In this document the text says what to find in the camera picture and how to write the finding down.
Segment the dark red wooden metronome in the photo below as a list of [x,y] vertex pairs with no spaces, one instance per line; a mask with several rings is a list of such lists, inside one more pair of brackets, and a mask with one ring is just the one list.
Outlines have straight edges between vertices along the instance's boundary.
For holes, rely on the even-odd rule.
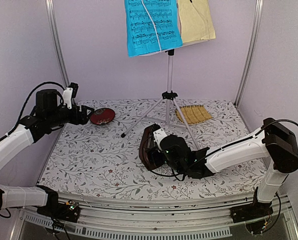
[[153,139],[149,136],[149,127],[146,127],[144,129],[140,146],[139,146],[139,158],[142,162],[142,164],[145,166],[145,168],[149,171],[155,170],[158,167],[149,167],[148,166],[148,157],[147,157],[147,150],[152,148],[157,148],[153,142]]

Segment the white tripod music stand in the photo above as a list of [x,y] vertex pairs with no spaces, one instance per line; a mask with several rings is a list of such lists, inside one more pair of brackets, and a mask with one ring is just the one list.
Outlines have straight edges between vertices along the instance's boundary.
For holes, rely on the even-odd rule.
[[199,145],[193,135],[191,128],[187,120],[184,117],[182,110],[176,100],[178,94],[172,90],[172,78],[173,78],[173,58],[174,58],[174,51],[175,49],[167,50],[168,54],[168,72],[167,72],[167,90],[162,93],[161,98],[150,108],[148,108],[128,129],[126,129],[122,134],[121,137],[124,138],[143,118],[145,118],[154,108],[156,108],[162,101],[166,102],[166,112],[165,112],[165,124],[171,127],[179,128],[179,125],[171,124],[170,123],[170,113],[171,113],[171,103],[176,107],[178,110],[181,119],[187,129],[191,139],[193,140],[194,146],[196,149],[199,149]]

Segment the blue sheet music page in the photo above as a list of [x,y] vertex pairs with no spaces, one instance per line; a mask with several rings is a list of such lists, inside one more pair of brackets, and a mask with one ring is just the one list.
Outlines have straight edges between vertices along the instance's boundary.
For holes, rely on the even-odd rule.
[[129,57],[144,56],[183,45],[175,0],[126,0]]

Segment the yellow paper sheet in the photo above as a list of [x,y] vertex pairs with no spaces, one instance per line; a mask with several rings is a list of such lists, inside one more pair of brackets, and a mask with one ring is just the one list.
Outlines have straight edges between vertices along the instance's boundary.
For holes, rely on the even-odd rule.
[[177,3],[184,44],[216,39],[207,0],[178,0]]

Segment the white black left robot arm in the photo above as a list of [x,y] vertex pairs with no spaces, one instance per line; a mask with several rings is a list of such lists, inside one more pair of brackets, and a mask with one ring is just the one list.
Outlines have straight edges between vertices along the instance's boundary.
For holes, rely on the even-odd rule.
[[[0,138],[0,170],[25,148],[61,129],[65,124],[85,125],[94,109],[76,105],[78,84],[72,83],[63,92],[56,89],[39,90],[35,87],[36,104],[27,116],[19,115],[14,127]],[[72,202],[59,203],[58,193],[48,187],[12,187],[0,184],[0,211],[33,206],[48,217],[66,217],[74,214]]]

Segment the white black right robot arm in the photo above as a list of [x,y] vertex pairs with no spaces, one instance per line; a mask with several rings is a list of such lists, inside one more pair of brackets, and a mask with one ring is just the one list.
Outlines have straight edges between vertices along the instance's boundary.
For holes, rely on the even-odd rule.
[[249,135],[215,148],[191,150],[184,138],[167,135],[153,124],[145,128],[139,146],[139,158],[151,172],[167,164],[172,177],[184,175],[193,179],[210,177],[223,169],[246,161],[270,157],[272,164],[248,206],[251,218],[267,209],[286,177],[298,170],[298,145],[295,134],[282,125],[285,119],[271,117]]

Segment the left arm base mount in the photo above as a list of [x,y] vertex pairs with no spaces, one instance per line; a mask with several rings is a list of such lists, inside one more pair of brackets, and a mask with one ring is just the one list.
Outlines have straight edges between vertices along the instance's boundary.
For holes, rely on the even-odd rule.
[[40,215],[72,223],[78,222],[80,212],[81,209],[77,201],[68,200],[65,203],[60,203],[55,195],[48,197],[45,206],[37,207],[37,213]]

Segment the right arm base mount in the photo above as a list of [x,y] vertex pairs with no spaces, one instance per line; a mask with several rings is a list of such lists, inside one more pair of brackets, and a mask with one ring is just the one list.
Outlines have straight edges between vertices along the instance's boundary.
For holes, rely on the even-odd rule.
[[253,236],[261,235],[268,232],[277,223],[281,214],[281,199],[276,194],[279,202],[279,209],[276,219],[273,223],[269,223],[272,219],[273,208],[270,203],[260,203],[257,198],[253,197],[253,202],[245,205],[235,206],[230,208],[230,217],[234,223],[247,222],[262,218],[262,220],[245,224],[246,230]]

